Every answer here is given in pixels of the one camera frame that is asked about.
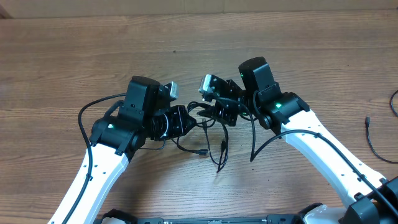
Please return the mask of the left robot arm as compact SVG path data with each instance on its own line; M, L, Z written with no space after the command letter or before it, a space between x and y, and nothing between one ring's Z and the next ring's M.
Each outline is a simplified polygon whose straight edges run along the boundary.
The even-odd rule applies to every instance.
M133 76L125 93L83 133L86 152L50 223L93 223L109 191L146 142L186 135L195 125L184 105L171 106L178 85Z

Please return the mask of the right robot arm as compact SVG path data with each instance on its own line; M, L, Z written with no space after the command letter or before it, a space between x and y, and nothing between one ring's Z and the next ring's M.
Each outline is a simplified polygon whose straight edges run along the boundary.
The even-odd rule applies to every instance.
M282 217L286 223L397 223L397 179L385 178L352 154L330 133L309 105L293 92L281 92L264 57L243 62L239 74L244 88L233 80L207 74L199 92L207 102L215 101L216 112L202 116L234 126L237 116L248 115L274 136L296 148L321 173L342 201L342 207L314 203L296 215Z

